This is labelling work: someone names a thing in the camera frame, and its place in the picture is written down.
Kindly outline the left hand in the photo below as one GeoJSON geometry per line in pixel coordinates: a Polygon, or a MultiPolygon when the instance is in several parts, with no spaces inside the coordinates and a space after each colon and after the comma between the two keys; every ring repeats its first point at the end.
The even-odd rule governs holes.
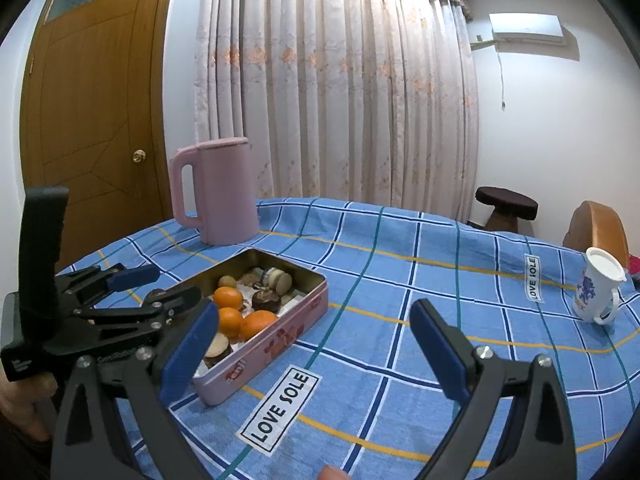
{"type": "Polygon", "coordinates": [[[50,431],[37,414],[36,404],[50,399],[57,388],[58,383],[50,373],[10,382],[4,370],[1,370],[1,414],[29,437],[40,442],[47,441],[50,431]]]}

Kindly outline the right hand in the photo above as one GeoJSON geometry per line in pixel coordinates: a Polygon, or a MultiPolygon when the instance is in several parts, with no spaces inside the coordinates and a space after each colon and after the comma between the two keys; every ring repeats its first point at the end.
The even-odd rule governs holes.
{"type": "Polygon", "coordinates": [[[318,473],[318,480],[352,480],[341,468],[324,465],[318,473]]]}

